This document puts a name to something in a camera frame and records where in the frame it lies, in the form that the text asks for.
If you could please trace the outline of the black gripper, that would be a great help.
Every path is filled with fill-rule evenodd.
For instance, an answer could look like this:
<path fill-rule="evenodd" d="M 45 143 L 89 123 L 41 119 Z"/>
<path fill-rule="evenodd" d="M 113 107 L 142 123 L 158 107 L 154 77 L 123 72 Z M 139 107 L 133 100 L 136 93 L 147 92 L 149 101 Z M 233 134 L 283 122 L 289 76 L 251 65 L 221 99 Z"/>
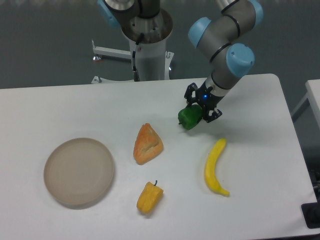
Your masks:
<path fill-rule="evenodd" d="M 200 106 L 202 119 L 210 123 L 223 114 L 217 109 L 217 105 L 226 94 L 226 89 L 219 87 L 212 79 L 206 79 L 199 88 L 195 83 L 188 85 L 184 98 L 187 107 Z"/>

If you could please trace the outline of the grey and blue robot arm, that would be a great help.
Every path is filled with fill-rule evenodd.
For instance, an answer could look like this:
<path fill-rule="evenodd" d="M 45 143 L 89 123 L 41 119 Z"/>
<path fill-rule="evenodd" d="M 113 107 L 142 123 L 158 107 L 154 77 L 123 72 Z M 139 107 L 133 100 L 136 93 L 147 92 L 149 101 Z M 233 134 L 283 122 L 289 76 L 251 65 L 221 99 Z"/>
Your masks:
<path fill-rule="evenodd" d="M 104 20 L 120 28 L 129 41 L 129 59 L 133 79 L 163 80 L 166 66 L 166 43 L 173 31 L 173 20 L 158 0 L 99 0 Z M 255 63 L 253 51 L 237 43 L 243 34 L 254 29 L 264 17 L 255 0 L 219 0 L 221 17 L 212 21 L 198 19 L 188 31 L 188 39 L 213 66 L 201 86 L 190 84 L 184 94 L 186 107 L 178 113 L 179 123 L 190 130 L 201 120 L 212 122 L 222 115 L 218 103 L 248 74 Z"/>

